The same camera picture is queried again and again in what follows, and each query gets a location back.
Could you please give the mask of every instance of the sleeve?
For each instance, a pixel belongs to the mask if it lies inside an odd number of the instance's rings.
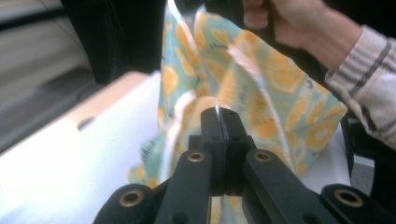
[[[396,149],[396,40],[367,26],[326,82],[361,120],[366,132]]]

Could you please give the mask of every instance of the shirt cuff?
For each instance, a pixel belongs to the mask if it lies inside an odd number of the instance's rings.
[[[375,70],[388,55],[390,45],[387,39],[363,26],[363,32],[355,47],[336,71],[326,74],[326,82],[344,100],[350,100],[372,77]]]

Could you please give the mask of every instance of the fabric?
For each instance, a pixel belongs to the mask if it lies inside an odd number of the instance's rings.
[[[396,42],[370,27],[339,69],[326,75],[366,132],[396,149]]]
[[[200,8],[188,24],[169,0],[163,26],[158,134],[142,146],[130,181],[155,188],[169,178],[201,112],[238,113],[258,148],[303,173],[326,146],[347,108],[294,62],[249,31]],[[240,198],[213,200],[212,223],[244,223]]]

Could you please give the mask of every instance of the brass screw hole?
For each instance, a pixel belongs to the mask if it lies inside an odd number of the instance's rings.
[[[258,152],[254,155],[254,158],[258,161],[270,161],[271,156],[264,153],[264,152]]]
[[[362,207],[364,204],[363,200],[358,194],[347,189],[335,190],[334,196],[338,202],[346,204],[350,207]]]
[[[132,189],[120,196],[120,204],[124,207],[132,207],[143,201],[144,194],[140,189]]]
[[[188,159],[189,161],[203,161],[204,157],[204,154],[200,152],[193,152],[188,156]]]

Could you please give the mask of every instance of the white surface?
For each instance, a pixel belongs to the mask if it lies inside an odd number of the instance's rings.
[[[62,119],[0,158],[0,223],[92,223],[156,133],[159,87],[155,76],[81,133]],[[312,190],[349,183],[340,131],[301,177]]]

